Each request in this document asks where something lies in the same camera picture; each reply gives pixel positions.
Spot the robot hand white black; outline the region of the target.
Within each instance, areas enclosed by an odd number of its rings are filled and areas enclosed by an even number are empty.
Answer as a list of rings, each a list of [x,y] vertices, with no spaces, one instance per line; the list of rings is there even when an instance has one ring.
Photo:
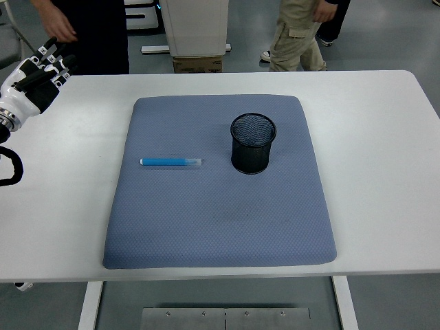
[[[23,60],[1,86],[1,108],[20,121],[42,114],[77,68],[76,56],[52,37]]]

